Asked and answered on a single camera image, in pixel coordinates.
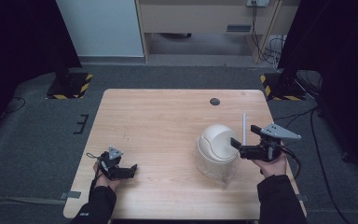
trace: power outlet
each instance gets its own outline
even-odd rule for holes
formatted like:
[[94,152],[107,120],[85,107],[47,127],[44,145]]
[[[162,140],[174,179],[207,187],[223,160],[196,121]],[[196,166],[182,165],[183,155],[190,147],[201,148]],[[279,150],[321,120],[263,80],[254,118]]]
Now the power outlet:
[[269,0],[248,0],[246,6],[253,7],[254,5],[258,7],[267,7],[269,5]]

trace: gray carpet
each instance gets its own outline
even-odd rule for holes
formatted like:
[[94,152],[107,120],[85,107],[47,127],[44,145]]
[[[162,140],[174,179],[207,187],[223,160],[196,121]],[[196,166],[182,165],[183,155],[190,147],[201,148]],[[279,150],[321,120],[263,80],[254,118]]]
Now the gray carpet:
[[[83,71],[94,77],[82,99],[45,99],[53,74],[29,80],[17,88],[15,96],[22,97],[25,105],[21,107],[22,99],[13,99],[7,111],[20,109],[0,120],[0,197],[60,203],[61,193],[71,188],[92,122],[107,89],[263,90],[259,76],[273,72],[271,68],[95,65]],[[307,97],[306,101],[269,101],[268,105],[276,119],[305,112],[316,103]],[[89,115],[85,130],[74,134],[80,130],[77,123],[83,121],[81,115],[84,114]],[[290,120],[278,119],[276,123],[285,126]],[[313,121],[337,205],[351,223],[358,223],[358,164],[341,160],[341,148],[323,118],[314,114]],[[310,197],[305,203],[309,223],[344,223],[325,187],[312,138],[310,113],[296,119],[288,129],[303,137],[299,142],[285,144],[303,164],[296,182],[300,192]],[[62,210],[63,204],[0,203],[0,223],[68,223]]]

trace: white wall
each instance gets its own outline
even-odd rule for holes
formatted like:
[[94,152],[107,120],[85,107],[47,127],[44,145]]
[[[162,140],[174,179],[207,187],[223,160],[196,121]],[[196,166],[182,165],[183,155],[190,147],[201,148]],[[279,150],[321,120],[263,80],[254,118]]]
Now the white wall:
[[134,0],[57,0],[79,57],[144,57]]

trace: black and yellow tape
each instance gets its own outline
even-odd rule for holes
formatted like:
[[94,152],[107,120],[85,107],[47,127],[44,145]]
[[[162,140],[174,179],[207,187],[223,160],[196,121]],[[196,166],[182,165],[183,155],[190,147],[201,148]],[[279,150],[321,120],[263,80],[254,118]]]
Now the black and yellow tape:
[[58,100],[65,100],[65,99],[78,99],[83,98],[84,94],[86,93],[87,88],[89,87],[89,84],[91,82],[92,74],[88,74],[86,79],[84,80],[83,85],[81,86],[81,89],[79,92],[76,92],[76,94],[52,94],[48,95],[48,99],[58,99]]
[[273,96],[271,94],[271,87],[269,86],[266,77],[260,76],[260,80],[263,83],[263,87],[266,92],[268,100],[291,100],[291,101],[305,100],[304,96],[296,96],[296,95],[284,95],[284,96],[279,96],[279,97]]

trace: person's hand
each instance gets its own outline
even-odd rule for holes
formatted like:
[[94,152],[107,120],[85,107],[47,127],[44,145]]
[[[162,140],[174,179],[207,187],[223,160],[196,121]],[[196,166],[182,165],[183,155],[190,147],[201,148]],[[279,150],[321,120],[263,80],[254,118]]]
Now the person's hand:
[[[96,161],[94,163],[94,172],[97,172],[98,169],[98,162]],[[105,186],[105,187],[110,187],[112,189],[112,191],[115,191],[116,188],[121,184],[122,180],[121,179],[117,179],[117,180],[110,180],[108,179],[103,173],[102,171],[98,170],[98,176],[100,176],[97,179],[97,183],[95,184],[95,188],[99,187],[99,186]]]
[[253,160],[252,162],[260,167],[265,178],[272,175],[286,175],[287,159],[285,153],[281,153],[281,155],[274,161],[266,162]]

